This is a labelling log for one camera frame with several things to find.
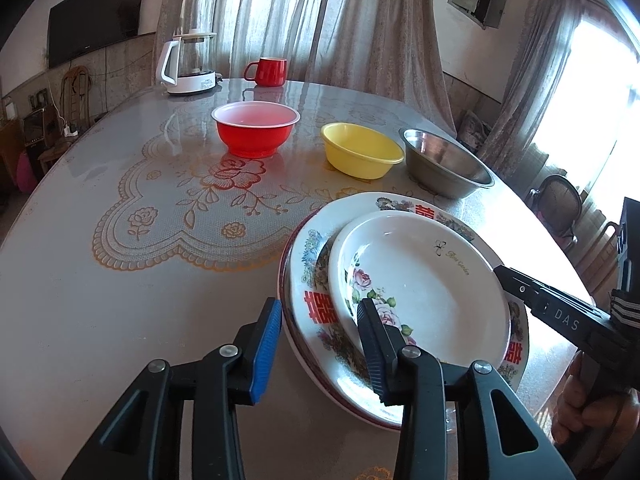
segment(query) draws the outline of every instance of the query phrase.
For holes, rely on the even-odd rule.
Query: red mug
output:
[[[257,65],[254,78],[248,78],[246,73],[252,65]],[[249,63],[244,69],[244,78],[255,81],[258,86],[282,86],[287,80],[287,60],[275,57],[261,57],[260,61]]]

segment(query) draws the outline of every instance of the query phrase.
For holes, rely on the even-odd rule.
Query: plate stack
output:
[[[506,297],[500,258],[445,211],[368,192],[329,203],[292,233],[278,296],[289,343],[314,383],[352,415],[399,430],[402,406],[369,384],[356,308],[371,298],[386,324],[444,362],[491,362],[516,390],[529,354],[527,313]]]

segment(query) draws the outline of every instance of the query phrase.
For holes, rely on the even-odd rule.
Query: gray curtain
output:
[[[224,77],[285,57],[290,79],[405,102],[455,136],[432,1],[162,0],[156,59],[175,32],[203,27],[218,34]]]
[[[583,0],[529,0],[500,115],[478,156],[503,179],[513,174],[558,86]]]

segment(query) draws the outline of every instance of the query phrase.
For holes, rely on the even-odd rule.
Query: metal bowl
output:
[[[437,194],[458,199],[494,178],[479,158],[451,140],[422,130],[400,130],[406,144],[406,166],[413,177]]]

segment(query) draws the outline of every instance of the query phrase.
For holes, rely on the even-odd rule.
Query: electric kettle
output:
[[[167,41],[158,60],[156,79],[169,94],[204,92],[216,85],[216,33],[192,28]]]

